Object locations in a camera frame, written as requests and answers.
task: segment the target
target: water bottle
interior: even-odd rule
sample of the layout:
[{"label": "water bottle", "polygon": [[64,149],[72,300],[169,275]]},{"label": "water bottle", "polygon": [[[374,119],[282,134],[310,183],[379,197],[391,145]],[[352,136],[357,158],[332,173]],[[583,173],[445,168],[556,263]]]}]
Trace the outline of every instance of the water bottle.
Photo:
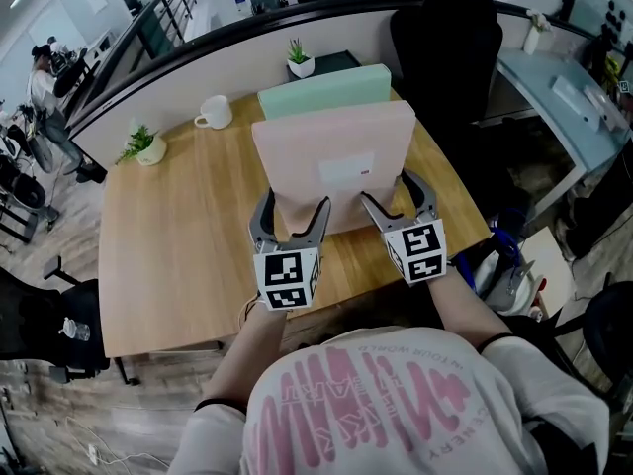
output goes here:
[{"label": "water bottle", "polygon": [[63,329],[59,333],[64,333],[71,339],[87,341],[90,339],[90,328],[80,322],[75,322],[68,317],[63,321]]}]

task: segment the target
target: white label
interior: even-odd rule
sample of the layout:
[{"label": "white label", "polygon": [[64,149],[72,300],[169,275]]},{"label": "white label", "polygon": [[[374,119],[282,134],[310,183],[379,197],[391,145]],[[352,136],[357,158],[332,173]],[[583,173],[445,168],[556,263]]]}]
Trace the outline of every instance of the white label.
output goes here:
[{"label": "white label", "polygon": [[324,160],[318,163],[320,180],[323,183],[343,183],[352,179],[369,176],[374,167],[374,153],[348,156],[340,160]]}]

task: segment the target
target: mint green box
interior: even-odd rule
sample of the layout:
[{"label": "mint green box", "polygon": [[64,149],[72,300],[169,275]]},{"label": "mint green box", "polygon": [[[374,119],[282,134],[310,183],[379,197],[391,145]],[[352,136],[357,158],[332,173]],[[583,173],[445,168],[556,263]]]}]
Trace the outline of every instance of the mint green box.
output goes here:
[{"label": "mint green box", "polygon": [[343,106],[389,102],[392,73],[383,65],[338,70],[262,90],[266,120]]}]

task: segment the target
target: potted plant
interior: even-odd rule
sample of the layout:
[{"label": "potted plant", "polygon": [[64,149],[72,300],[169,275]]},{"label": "potted plant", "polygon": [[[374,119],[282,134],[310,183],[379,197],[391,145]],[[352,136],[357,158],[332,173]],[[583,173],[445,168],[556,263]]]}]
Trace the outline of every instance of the potted plant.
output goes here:
[{"label": "potted plant", "polygon": [[530,27],[530,31],[527,33],[525,43],[523,43],[523,50],[528,54],[533,54],[538,46],[538,40],[541,38],[541,33],[546,30],[551,30],[552,27],[547,21],[545,15],[539,11],[528,9],[525,11],[525,14],[527,14],[532,20],[532,26]]},{"label": "potted plant", "polygon": [[306,54],[299,39],[290,39],[288,66],[297,77],[302,79],[315,71],[315,59]]},{"label": "potted plant", "polygon": [[158,133],[151,133],[146,125],[139,125],[130,133],[130,138],[117,163],[136,157],[140,165],[153,165],[162,160],[166,151],[167,143],[160,138]]}]

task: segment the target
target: wooden table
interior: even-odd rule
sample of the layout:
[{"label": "wooden table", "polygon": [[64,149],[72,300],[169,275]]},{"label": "wooden table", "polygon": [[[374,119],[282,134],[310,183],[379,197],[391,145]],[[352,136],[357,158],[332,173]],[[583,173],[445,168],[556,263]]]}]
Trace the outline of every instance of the wooden table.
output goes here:
[{"label": "wooden table", "polygon": [[[264,119],[255,95],[231,103],[221,131],[184,124],[165,135],[160,164],[134,160],[108,175],[99,246],[99,297],[106,354],[166,350],[238,331],[256,292],[248,221],[268,189],[250,126]],[[436,191],[449,254],[487,238],[461,180],[418,122],[406,167]],[[412,215],[401,185],[393,210]],[[287,234],[276,214],[277,235]],[[312,308],[339,303],[400,278],[374,227],[326,237]]]}]

